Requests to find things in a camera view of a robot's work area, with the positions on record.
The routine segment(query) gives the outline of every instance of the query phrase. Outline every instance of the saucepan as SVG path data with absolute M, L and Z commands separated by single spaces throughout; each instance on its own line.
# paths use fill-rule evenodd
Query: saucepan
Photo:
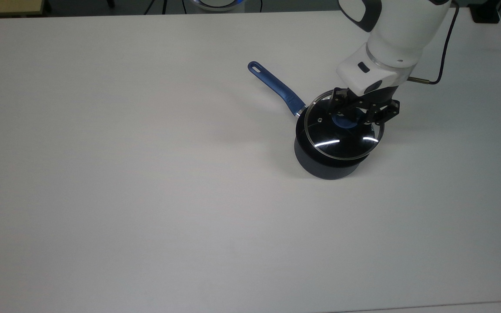
M 342 113 L 346 97 L 341 96 L 341 91 L 345 90 L 326 91 L 307 106 L 260 63 L 252 61 L 247 67 L 298 117 L 294 151 L 298 162 L 312 175 L 323 180 L 348 176 L 380 142 L 384 123 L 366 123 L 362 109 Z

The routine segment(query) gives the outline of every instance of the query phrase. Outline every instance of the blue handle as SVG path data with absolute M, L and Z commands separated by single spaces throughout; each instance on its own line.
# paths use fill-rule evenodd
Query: blue handle
M 247 67 L 251 73 L 282 97 L 293 115 L 297 115 L 305 107 L 304 102 L 289 87 L 268 72 L 260 63 L 252 61 Z

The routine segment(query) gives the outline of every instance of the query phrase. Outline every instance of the pot lid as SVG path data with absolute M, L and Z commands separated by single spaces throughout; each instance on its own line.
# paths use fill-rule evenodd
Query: pot lid
M 354 160 L 368 155 L 380 142 L 384 123 L 365 123 L 366 113 L 338 111 L 330 105 L 332 91 L 323 93 L 307 108 L 304 131 L 310 143 L 322 154 L 339 160 Z

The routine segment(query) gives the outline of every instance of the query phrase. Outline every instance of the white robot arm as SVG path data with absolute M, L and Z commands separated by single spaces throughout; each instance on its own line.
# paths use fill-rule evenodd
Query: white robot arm
M 339 0 L 368 42 L 337 67 L 357 97 L 405 82 L 438 30 L 450 0 Z

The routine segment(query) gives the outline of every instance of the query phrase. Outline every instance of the table surface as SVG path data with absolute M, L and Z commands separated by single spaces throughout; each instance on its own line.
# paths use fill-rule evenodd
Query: table surface
M 43 0 L 0 0 L 0 15 L 41 14 Z
M 308 103 L 367 37 L 335 11 L 0 20 L 0 313 L 501 301 L 501 24 L 461 10 L 441 83 L 319 180 L 247 63 Z

